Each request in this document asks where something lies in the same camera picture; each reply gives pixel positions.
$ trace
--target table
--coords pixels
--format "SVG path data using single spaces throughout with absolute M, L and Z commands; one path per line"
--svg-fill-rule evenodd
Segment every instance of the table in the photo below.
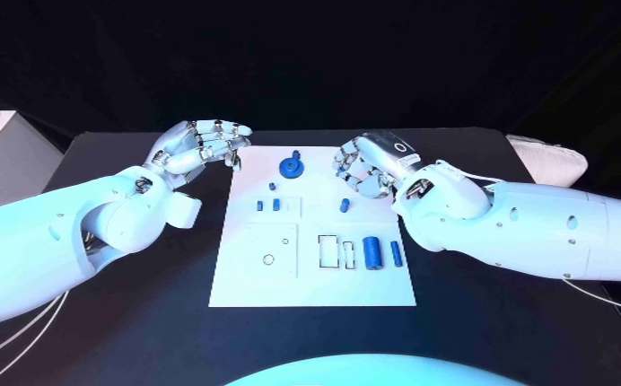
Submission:
M 394 131 L 432 161 L 529 182 L 503 135 L 481 128 Z M 255 145 L 342 145 L 362 130 L 258 132 Z M 143 162 L 159 134 L 77 137 L 48 189 Z M 231 168 L 182 188 L 203 201 L 192 230 L 167 226 L 151 247 L 69 293 L 58 319 L 6 372 L 12 385 L 225 384 L 324 355 L 391 353 L 468 364 L 533 385 L 621 384 L 621 321 L 564 282 L 424 250 L 401 228 L 417 307 L 209 308 Z M 598 284 L 584 286 L 602 294 Z M 0 324 L 7 337 L 30 320 Z M 0 353 L 0 366 L 36 331 Z

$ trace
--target blue battery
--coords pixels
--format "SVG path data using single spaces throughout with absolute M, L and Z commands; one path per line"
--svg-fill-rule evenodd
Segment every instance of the blue battery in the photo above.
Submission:
M 399 243 L 396 241 L 391 242 L 391 249 L 392 249 L 392 259 L 395 260 L 395 266 L 401 268 L 404 266 L 404 262 L 401 262 Z
M 340 202 L 340 212 L 346 213 L 347 212 L 347 208 L 349 208 L 349 199 L 345 198 L 343 201 Z
M 382 269 L 382 252 L 379 250 L 379 240 L 368 236 L 363 240 L 365 246 L 365 265 L 372 271 Z

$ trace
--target black table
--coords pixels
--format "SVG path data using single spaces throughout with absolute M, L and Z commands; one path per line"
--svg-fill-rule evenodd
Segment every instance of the black table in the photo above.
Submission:
M 342 145 L 360 133 L 260 132 L 252 142 Z M 532 181 L 499 132 L 395 133 L 428 161 L 441 158 L 474 174 Z M 141 163 L 157 137 L 78 136 L 49 189 Z M 231 178 L 231 168 L 213 163 L 182 189 L 203 201 L 195 228 L 167 226 L 146 251 L 71 291 L 51 329 L 2 384 L 224 384 L 278 364 L 349 353 L 431 356 L 529 384 L 621 384 L 615 308 L 561 281 L 494 268 L 461 253 L 425 251 L 404 228 L 418 307 L 209 308 Z M 602 294 L 595 283 L 584 286 Z M 28 313 L 2 323 L 0 337 L 30 318 Z M 0 366 L 35 334 L 0 351 Z

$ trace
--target white paper sheet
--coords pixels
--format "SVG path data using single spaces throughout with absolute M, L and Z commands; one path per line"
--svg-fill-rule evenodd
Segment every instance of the white paper sheet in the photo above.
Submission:
M 296 149 L 304 173 L 288 180 L 278 163 Z M 319 146 L 239 150 L 244 170 L 234 175 L 211 307 L 415 305 L 392 198 L 372 200 L 353 192 L 332 169 L 334 153 L 334 147 Z M 350 201 L 346 213 L 339 211 L 343 197 Z M 280 211 L 273 211 L 275 198 Z M 320 235 L 337 237 L 339 268 L 320 268 Z M 378 271 L 365 268 L 366 236 L 381 241 L 385 267 Z M 346 269 L 345 241 L 353 243 L 353 270 Z M 399 242 L 402 268 L 395 267 L 391 241 Z

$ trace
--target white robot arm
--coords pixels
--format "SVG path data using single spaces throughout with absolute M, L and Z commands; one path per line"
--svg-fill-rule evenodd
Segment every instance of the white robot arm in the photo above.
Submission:
M 200 201 L 175 189 L 208 162 L 241 170 L 236 149 L 251 133 L 226 121 L 185 121 L 159 138 L 143 166 L 0 207 L 0 321 L 149 247 L 166 223 L 193 226 Z
M 360 159 L 369 178 L 349 174 Z M 447 162 L 425 165 L 388 132 L 366 133 L 334 168 L 366 197 L 396 189 L 392 209 L 418 244 L 548 278 L 621 280 L 621 201 L 584 191 L 477 177 Z M 473 180 L 489 180 L 480 188 Z

